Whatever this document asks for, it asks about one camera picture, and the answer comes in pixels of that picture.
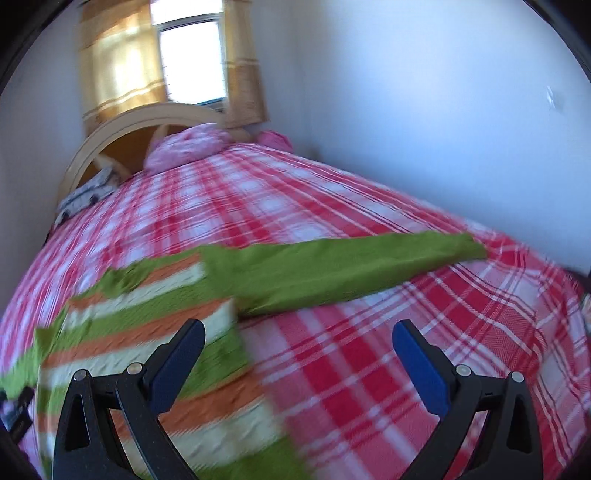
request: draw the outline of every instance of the window pane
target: window pane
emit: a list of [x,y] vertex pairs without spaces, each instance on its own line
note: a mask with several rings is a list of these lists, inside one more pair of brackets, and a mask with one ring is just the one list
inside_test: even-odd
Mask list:
[[223,11],[222,0],[152,0],[152,23],[169,22],[194,15],[216,14]]
[[217,22],[166,30],[160,34],[160,50],[173,102],[202,103],[226,96]]

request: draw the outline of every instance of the window frame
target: window frame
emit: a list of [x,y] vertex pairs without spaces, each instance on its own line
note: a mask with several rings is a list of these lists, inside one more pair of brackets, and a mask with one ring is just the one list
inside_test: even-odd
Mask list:
[[[215,22],[217,23],[217,30],[219,32],[219,40],[220,40],[220,50],[222,52],[222,65],[226,63],[226,49],[224,48],[224,35],[223,35],[223,13],[212,13],[212,14],[202,14],[202,15],[194,15],[192,17],[185,17],[185,18],[177,18],[175,20],[169,20],[167,22],[163,22],[160,24],[154,24],[154,28],[158,32],[158,49],[160,50],[160,58],[162,59],[162,49],[160,48],[160,35],[167,30],[173,30],[175,28],[180,27],[187,27],[189,25],[197,25],[200,23],[207,23],[207,22]],[[168,83],[166,88],[166,95],[168,97]],[[195,105],[205,106],[211,108],[212,110],[216,110],[220,113],[223,113],[223,105],[224,100],[226,98],[214,98],[211,100],[207,100],[201,103],[195,103]]]

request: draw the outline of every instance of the plaid bedsheet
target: plaid bedsheet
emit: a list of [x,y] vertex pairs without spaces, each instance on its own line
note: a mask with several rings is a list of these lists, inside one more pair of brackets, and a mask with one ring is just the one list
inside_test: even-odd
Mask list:
[[[67,222],[23,278],[0,325],[0,368],[31,345],[65,300],[108,266],[198,244],[232,247],[384,232],[469,231],[486,262],[421,275],[363,299],[259,318],[242,326],[262,383],[319,479],[401,475],[437,423],[391,346],[411,319],[454,364],[478,374],[524,373],[535,403],[546,479],[587,433],[590,355],[575,287],[528,247],[386,187],[256,145],[164,174],[135,176]],[[479,414],[452,466],[465,466]],[[37,464],[35,432],[24,442]]]

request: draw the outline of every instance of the wooden headboard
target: wooden headboard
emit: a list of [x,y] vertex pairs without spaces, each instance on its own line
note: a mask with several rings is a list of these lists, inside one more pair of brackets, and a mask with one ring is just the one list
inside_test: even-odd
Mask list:
[[[139,172],[158,127],[166,125],[167,133],[172,134],[208,123],[224,128],[224,117],[210,108],[172,102],[153,103],[116,116],[97,128],[78,149],[61,181],[57,203],[96,175],[110,158],[131,174]],[[239,142],[251,139],[242,128],[228,132]]]

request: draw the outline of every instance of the red and white checkered blanket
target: red and white checkered blanket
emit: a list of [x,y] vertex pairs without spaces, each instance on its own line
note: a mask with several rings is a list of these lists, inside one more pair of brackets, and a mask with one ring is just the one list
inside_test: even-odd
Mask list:
[[[524,373],[545,478],[556,478],[587,433],[591,406],[589,349],[565,272],[474,222],[257,145],[234,145],[154,177],[139,174],[58,229],[6,310],[0,368],[109,266],[205,243],[244,247],[425,229],[469,231],[489,259],[348,303],[246,323],[243,338],[265,388],[318,478],[397,478],[437,423],[392,350],[394,323],[411,319],[454,364],[500,377]],[[467,462],[482,422],[479,414],[449,478]],[[36,463],[34,432],[25,446]]]

